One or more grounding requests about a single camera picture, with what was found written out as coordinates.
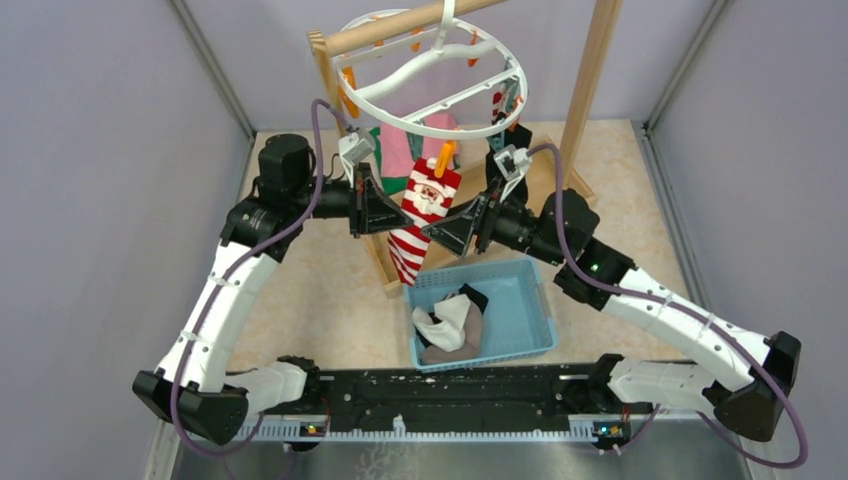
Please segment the red white santa sock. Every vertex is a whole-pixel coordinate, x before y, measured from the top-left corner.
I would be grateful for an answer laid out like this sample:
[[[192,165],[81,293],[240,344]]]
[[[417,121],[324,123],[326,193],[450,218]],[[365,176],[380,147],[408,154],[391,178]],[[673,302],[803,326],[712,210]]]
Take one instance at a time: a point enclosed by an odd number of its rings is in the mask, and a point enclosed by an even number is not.
[[[431,243],[422,229],[447,216],[461,179],[447,167],[447,161],[436,158],[420,158],[413,166],[401,201],[401,209],[412,224],[391,230],[387,237],[389,255],[401,283],[415,284]]]

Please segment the light blue plastic basket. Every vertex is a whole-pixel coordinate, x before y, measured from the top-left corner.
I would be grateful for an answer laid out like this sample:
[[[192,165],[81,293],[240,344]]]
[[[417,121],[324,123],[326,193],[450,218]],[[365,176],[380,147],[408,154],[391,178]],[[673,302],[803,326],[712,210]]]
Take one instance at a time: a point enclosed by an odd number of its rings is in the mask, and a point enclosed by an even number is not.
[[[464,285],[488,299],[479,352],[467,360],[427,365],[425,346],[412,332],[409,348],[416,369],[431,373],[489,366],[544,355],[558,345],[542,279],[529,258],[425,271],[415,285],[404,288],[407,309],[430,310],[437,301],[449,293],[457,293]]]

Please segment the white round clip hanger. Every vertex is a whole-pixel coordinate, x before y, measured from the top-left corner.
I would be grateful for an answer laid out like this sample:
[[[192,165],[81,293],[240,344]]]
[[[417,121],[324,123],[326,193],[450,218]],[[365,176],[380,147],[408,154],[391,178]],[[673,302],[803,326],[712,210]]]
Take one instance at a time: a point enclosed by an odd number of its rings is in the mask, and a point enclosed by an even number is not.
[[[435,1],[351,20],[315,42],[353,109],[408,133],[473,140],[512,130],[528,97],[524,69],[494,34],[467,21],[489,1]],[[505,93],[491,123],[492,98]]]

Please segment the grey striped-cuff sock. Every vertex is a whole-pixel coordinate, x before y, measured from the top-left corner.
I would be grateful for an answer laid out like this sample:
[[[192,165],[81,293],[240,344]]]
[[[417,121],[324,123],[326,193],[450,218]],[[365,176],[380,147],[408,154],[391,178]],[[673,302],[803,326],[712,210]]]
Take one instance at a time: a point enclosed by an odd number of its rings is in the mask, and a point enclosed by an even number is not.
[[[463,326],[465,337],[463,345],[459,349],[450,352],[438,346],[429,345],[419,356],[421,363],[424,365],[436,365],[477,359],[481,353],[483,330],[483,312],[476,305],[471,305]]]

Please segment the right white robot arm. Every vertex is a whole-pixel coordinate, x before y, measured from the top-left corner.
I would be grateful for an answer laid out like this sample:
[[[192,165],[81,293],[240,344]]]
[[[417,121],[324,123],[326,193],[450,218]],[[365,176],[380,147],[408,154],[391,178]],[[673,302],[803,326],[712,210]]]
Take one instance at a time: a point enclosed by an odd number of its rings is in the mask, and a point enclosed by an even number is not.
[[[599,216],[576,191],[552,193],[541,213],[489,194],[455,207],[424,234],[451,253],[498,243],[558,267],[555,284],[571,299],[625,320],[679,350],[683,362],[640,361],[606,354],[586,385],[600,412],[653,403],[714,417],[731,432],[770,441],[782,416],[800,417],[789,401],[801,345],[724,320],[655,280],[594,237]]]

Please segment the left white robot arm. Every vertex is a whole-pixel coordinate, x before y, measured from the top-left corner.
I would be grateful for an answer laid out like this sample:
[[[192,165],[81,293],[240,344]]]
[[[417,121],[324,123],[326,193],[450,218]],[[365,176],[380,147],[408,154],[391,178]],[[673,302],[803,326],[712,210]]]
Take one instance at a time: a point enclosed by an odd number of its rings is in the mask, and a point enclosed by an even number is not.
[[[265,283],[312,218],[345,218],[352,236],[410,225],[377,185],[367,157],[373,137],[352,130],[338,142],[341,179],[323,177],[319,144],[297,134],[270,137],[246,198],[227,214],[213,266],[177,340],[151,371],[137,374],[134,394],[160,419],[223,446],[245,420],[286,403],[297,413],[319,404],[314,362],[283,356],[242,373],[227,366]]]

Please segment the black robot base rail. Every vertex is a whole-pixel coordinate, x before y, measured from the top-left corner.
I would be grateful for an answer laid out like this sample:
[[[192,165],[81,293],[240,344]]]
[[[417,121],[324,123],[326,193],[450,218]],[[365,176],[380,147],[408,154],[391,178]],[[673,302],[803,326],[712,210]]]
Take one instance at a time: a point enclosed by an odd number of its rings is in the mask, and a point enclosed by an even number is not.
[[[590,379],[589,364],[456,369],[325,370],[273,415],[318,415],[333,433],[387,432],[396,417],[411,433],[564,432],[577,415],[648,414]]]

